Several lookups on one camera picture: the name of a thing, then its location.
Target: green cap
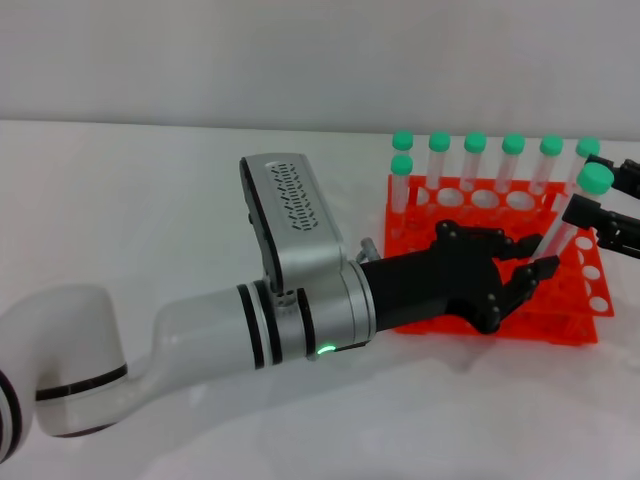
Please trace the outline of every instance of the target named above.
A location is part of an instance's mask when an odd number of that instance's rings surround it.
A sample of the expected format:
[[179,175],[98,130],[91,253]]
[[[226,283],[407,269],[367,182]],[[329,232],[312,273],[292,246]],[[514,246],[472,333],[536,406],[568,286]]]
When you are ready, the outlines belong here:
[[599,163],[587,163],[576,180],[582,190],[591,195],[604,195],[613,185],[613,173]]
[[464,149],[470,153],[482,153],[487,146],[487,136],[482,132],[471,132],[464,139]]
[[411,147],[413,147],[413,133],[408,130],[398,130],[393,134],[391,145],[401,152],[411,150]]
[[434,152],[446,152],[451,146],[451,135],[447,132],[433,132],[429,137],[429,148]]
[[524,150],[524,137],[519,133],[510,133],[502,140],[502,151],[508,155],[520,155]]
[[562,153],[562,137],[557,135],[547,135],[542,137],[540,151],[549,157],[557,157]]
[[600,153],[600,140],[596,137],[582,137],[576,145],[576,153],[582,158],[589,155],[598,155]]
[[413,160],[409,155],[395,155],[391,160],[391,173],[394,175],[409,175],[413,170]]

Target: white table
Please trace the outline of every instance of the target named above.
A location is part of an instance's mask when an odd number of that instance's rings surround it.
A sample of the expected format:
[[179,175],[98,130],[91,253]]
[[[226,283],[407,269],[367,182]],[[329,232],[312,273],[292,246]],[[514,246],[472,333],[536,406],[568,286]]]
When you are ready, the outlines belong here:
[[[447,174],[460,139],[453,149]],[[490,139],[485,175],[498,150]],[[387,135],[0,122],[0,310],[49,285],[103,284],[135,368],[161,305],[259,277],[238,161],[272,151],[308,155],[352,254],[380,239]],[[602,153],[638,158],[640,144]],[[638,205],[606,202],[636,216]],[[385,333],[176,393],[94,436],[51,439],[36,425],[0,478],[638,478],[640,262],[602,257],[617,316],[598,321],[598,346]]]

